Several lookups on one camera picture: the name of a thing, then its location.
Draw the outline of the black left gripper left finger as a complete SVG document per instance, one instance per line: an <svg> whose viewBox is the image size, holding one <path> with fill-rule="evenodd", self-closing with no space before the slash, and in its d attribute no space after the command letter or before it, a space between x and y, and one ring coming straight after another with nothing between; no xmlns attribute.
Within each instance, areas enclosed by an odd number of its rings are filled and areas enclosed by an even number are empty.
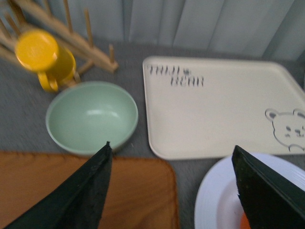
<svg viewBox="0 0 305 229"><path fill-rule="evenodd" d="M107 142L49 195L8 224L8 229L96 229L112 172Z"/></svg>

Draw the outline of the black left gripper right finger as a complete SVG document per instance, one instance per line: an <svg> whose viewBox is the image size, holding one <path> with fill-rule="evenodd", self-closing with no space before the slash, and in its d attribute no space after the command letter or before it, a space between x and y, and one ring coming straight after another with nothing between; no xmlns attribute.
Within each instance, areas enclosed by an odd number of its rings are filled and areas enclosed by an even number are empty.
<svg viewBox="0 0 305 229"><path fill-rule="evenodd" d="M303 229L305 192L235 146L232 164L238 197L252 229Z"/></svg>

